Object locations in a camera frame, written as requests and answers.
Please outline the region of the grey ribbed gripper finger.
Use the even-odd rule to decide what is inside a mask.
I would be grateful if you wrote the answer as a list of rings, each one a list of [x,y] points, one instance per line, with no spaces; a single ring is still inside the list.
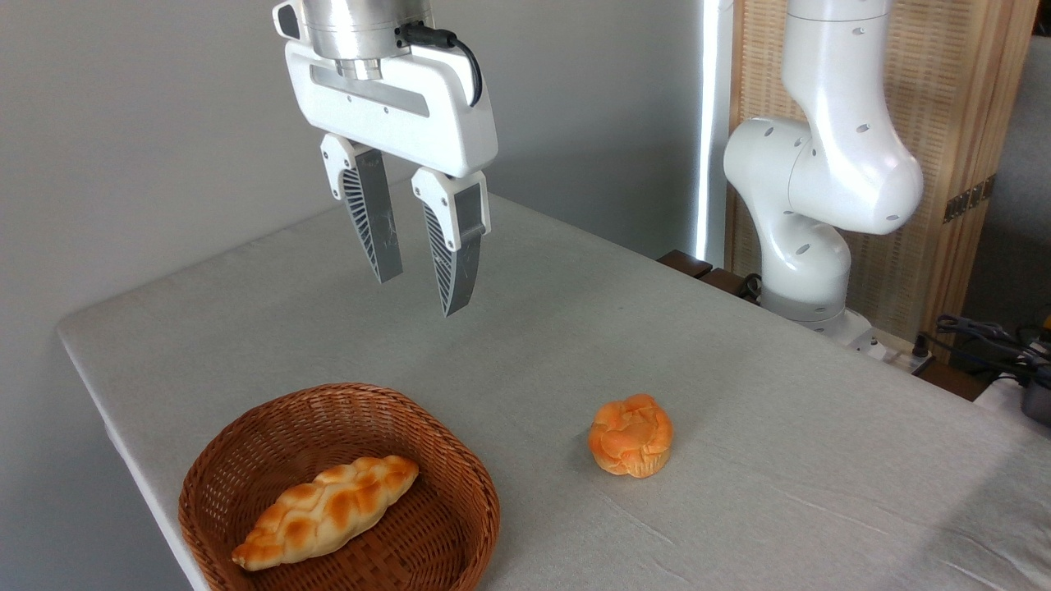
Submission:
[[[327,133],[320,142],[330,191],[346,206],[365,257],[379,283],[401,274],[389,184],[383,155]]]
[[[473,295],[481,241],[492,228],[487,180],[483,172],[451,178],[420,168],[411,184],[423,203],[444,317],[450,317]]]

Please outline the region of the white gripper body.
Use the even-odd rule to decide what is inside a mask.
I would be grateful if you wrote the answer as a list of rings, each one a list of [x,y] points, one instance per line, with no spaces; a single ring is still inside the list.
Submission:
[[[346,78],[296,41],[286,43],[285,58],[300,110],[322,131],[455,178],[497,156],[489,96],[470,105],[472,67],[461,52],[414,46],[380,60],[379,80]]]

